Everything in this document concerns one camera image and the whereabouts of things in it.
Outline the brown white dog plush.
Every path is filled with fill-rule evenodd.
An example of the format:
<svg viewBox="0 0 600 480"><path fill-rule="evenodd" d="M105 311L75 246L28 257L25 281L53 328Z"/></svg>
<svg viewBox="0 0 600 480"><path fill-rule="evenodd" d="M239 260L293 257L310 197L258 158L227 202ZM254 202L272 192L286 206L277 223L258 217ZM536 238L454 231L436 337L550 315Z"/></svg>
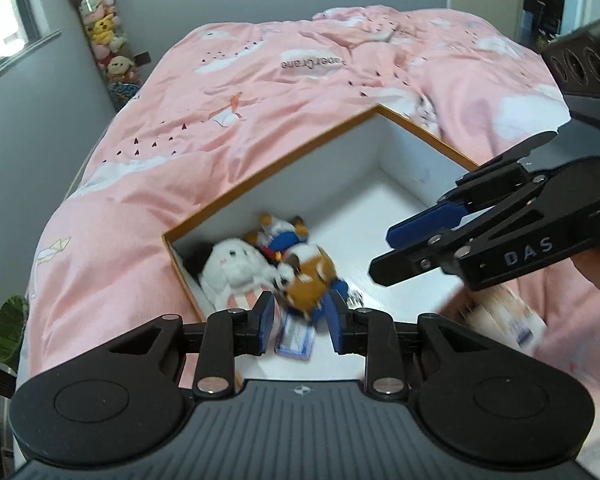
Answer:
<svg viewBox="0 0 600 480"><path fill-rule="evenodd" d="M285 309L317 322L324 315L323 297L338 292L348 300L349 286L321 246L301 243L291 246L277 266L276 298Z"/></svg>

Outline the white bunny plush striped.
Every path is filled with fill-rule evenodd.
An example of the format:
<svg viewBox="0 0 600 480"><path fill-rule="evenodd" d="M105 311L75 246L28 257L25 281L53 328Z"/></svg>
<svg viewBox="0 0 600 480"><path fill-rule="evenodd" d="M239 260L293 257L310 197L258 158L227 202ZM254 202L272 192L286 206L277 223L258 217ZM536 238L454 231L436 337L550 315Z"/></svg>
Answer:
<svg viewBox="0 0 600 480"><path fill-rule="evenodd" d="M240 238L200 243L183 264L215 311L251 309L262 292L274 292L279 278L276 267Z"/></svg>

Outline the white blue price tag card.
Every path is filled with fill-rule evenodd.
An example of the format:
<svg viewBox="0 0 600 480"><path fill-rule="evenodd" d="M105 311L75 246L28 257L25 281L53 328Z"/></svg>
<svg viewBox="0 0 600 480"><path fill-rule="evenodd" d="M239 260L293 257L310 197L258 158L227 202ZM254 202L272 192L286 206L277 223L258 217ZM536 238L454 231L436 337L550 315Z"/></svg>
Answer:
<svg viewBox="0 0 600 480"><path fill-rule="evenodd" d="M307 361L312 353L316 330L300 315L287 313L275 343L275 353L288 359Z"/></svg>

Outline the orange cardboard box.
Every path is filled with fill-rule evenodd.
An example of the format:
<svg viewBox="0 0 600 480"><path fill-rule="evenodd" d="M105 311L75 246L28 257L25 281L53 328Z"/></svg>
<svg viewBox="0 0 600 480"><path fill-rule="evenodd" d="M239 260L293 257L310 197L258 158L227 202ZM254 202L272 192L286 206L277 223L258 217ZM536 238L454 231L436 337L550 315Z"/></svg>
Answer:
<svg viewBox="0 0 600 480"><path fill-rule="evenodd" d="M475 163L387 107L346 120L258 171L163 235L174 272L196 315L213 313L183 260L201 242L219 242L254 229L260 214L301 217L311 242L334 260L363 304L413 322L436 312L460 287L440 270L391 287L367 274L388 252L386 232L454 188Z"/></svg>

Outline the pink printed duvet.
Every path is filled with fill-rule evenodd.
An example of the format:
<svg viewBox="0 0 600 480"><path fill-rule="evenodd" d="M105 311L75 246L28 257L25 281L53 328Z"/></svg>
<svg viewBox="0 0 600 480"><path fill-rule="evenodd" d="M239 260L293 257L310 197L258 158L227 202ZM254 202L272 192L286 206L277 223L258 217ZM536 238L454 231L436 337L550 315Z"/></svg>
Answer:
<svg viewBox="0 0 600 480"><path fill-rule="evenodd" d="M378 106L475 163L454 188L570 118L542 54L458 11L194 30L114 118L38 244L9 413L20 478L600 478L600 294L575 254L482 289L450 275L457 291L413 322L348 285L360 354L332 348L325 296L307 361L275 353L295 314L276 285L262 356L253 307L196 315L164 233ZM532 356L460 318L498 285L546 324Z"/></svg>

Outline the green plant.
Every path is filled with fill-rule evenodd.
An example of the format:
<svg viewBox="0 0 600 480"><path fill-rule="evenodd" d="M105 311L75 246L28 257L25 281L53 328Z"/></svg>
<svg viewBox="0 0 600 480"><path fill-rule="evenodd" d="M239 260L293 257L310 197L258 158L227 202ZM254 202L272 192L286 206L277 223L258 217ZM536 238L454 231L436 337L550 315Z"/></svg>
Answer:
<svg viewBox="0 0 600 480"><path fill-rule="evenodd" d="M16 372L29 314L26 297L11 296L0 307L0 363Z"/></svg>

